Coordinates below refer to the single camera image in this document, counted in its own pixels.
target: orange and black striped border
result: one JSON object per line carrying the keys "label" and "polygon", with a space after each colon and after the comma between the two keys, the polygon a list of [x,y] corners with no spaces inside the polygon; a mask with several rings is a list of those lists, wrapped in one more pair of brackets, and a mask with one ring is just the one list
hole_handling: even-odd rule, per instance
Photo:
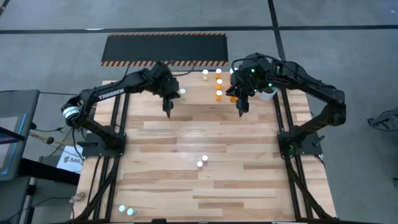
{"label": "orange and black striped border", "polygon": [[[109,34],[109,37],[114,36],[140,36],[140,35],[226,35],[225,33],[200,33],[200,32],[176,32],[176,33],[133,33],[133,34]],[[228,62],[225,61],[189,61],[189,60],[172,60],[162,61],[169,66],[192,66],[192,62],[195,66],[228,66]],[[101,66],[103,67],[123,67],[127,66],[129,61],[102,61]],[[132,67],[144,67],[153,66],[154,61],[136,61],[131,64]]]}
{"label": "orange and black striped border", "polygon": [[[192,66],[192,62],[195,66],[227,66],[228,62],[222,61],[162,61],[164,64],[169,66]],[[103,67],[123,67],[127,66],[130,62],[129,61],[104,61],[101,62],[101,66]],[[130,66],[131,67],[144,67],[144,66],[153,66],[155,65],[154,61],[136,61],[133,62]]]}
{"label": "orange and black striped border", "polygon": [[108,36],[129,36],[129,35],[225,35],[224,33],[197,33],[197,32],[181,32],[181,33],[135,33],[135,34],[110,34]]}

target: table leg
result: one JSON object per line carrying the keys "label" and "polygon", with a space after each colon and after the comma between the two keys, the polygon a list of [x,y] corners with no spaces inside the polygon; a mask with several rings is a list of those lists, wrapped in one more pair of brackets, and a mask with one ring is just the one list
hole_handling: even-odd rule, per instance
{"label": "table leg", "polygon": [[58,169],[30,159],[21,159],[18,175],[27,175],[40,179],[53,180],[66,184],[78,185],[80,174]]}

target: computer screen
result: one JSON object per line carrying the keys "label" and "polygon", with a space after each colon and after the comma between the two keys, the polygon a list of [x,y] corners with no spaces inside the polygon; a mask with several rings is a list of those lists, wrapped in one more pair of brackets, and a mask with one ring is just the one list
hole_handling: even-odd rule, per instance
{"label": "computer screen", "polygon": [[[18,117],[6,117],[0,118],[0,127],[8,131],[14,132],[19,129],[20,124],[18,124]],[[3,170],[4,161],[11,154],[14,142],[18,142],[18,138],[9,134],[7,131],[0,130],[0,170]]]}

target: wood plank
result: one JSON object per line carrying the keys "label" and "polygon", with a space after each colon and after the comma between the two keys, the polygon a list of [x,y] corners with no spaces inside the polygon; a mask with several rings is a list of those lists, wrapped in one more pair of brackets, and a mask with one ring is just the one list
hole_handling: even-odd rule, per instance
{"label": "wood plank", "polygon": [[[187,92],[173,100],[170,118],[162,111],[158,96],[146,91],[131,95],[127,145],[118,170],[112,222],[151,222],[154,218],[166,218],[168,222],[294,220],[287,173],[276,138],[279,126],[274,102],[254,96],[249,99],[250,112],[240,118],[229,97],[215,100],[215,72],[210,72],[208,78],[203,81],[200,72],[178,78]],[[222,73],[221,78],[227,83],[229,73]],[[224,92],[228,88],[228,84],[222,85]],[[311,119],[306,94],[298,90],[287,93],[294,124]],[[97,122],[109,124],[113,103],[114,98],[98,103]],[[281,97],[279,105],[285,118]],[[197,162],[203,155],[208,156],[208,162],[198,169]],[[313,156],[302,156],[302,161],[308,189],[334,216],[324,167]],[[95,164],[96,158],[85,160],[78,192],[88,194]],[[101,217],[107,195],[108,191],[103,197]],[[304,214],[300,193],[298,200]],[[137,214],[119,212],[120,205],[135,208]],[[77,202],[75,216],[85,206],[86,199]]]}

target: white cup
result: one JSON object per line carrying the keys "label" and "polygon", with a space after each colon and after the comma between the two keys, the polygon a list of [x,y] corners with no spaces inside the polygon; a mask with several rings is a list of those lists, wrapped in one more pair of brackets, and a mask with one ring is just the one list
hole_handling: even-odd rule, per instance
{"label": "white cup", "polygon": [[258,95],[260,100],[262,100],[262,101],[270,101],[272,99],[272,97],[274,97],[275,93],[278,90],[276,87],[270,87],[269,89],[272,89],[273,92],[272,93],[266,93],[265,91],[263,91],[262,93],[257,92],[257,95]]}

